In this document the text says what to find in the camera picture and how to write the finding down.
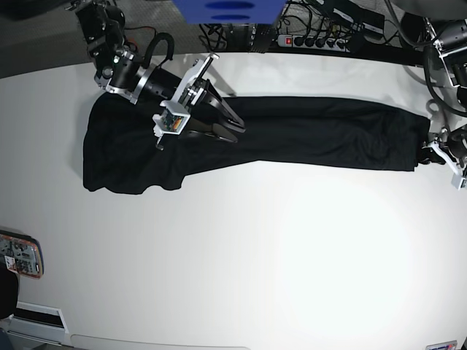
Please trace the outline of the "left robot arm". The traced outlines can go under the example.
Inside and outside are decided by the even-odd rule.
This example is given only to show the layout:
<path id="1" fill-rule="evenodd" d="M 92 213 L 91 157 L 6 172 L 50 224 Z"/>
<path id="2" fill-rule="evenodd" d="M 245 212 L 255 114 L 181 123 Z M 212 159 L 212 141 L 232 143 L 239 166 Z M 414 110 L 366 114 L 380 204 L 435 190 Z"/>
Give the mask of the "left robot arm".
<path id="1" fill-rule="evenodd" d="M 466 2 L 386 1 L 402 42 L 422 50 L 424 78 L 432 99 L 446 112 L 466 118 Z M 443 68 L 458 104 L 455 108 L 435 91 L 431 69 Z"/>

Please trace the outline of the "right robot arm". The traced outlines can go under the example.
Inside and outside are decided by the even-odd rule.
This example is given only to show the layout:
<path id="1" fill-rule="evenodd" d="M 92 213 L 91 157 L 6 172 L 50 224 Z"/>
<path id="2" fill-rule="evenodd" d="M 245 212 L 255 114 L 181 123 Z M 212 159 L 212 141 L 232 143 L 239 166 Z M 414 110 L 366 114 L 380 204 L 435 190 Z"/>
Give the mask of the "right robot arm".
<path id="1" fill-rule="evenodd" d="M 142 98 L 160 98 L 153 115 L 153 133 L 157 140 L 165 135 L 205 135 L 235 142 L 235 133 L 246 131 L 244 121 L 220 96 L 205 74 L 219 57 L 208 54 L 197 60 L 183 77 L 152 62 L 159 42 L 167 44 L 165 61 L 174 57 L 172 35 L 156 32 L 144 54 L 127 40 L 123 12 L 109 1 L 71 1 L 69 8 L 77 16 L 87 51 L 96 68 L 94 80 L 105 92 L 116 94 L 131 104 Z"/>

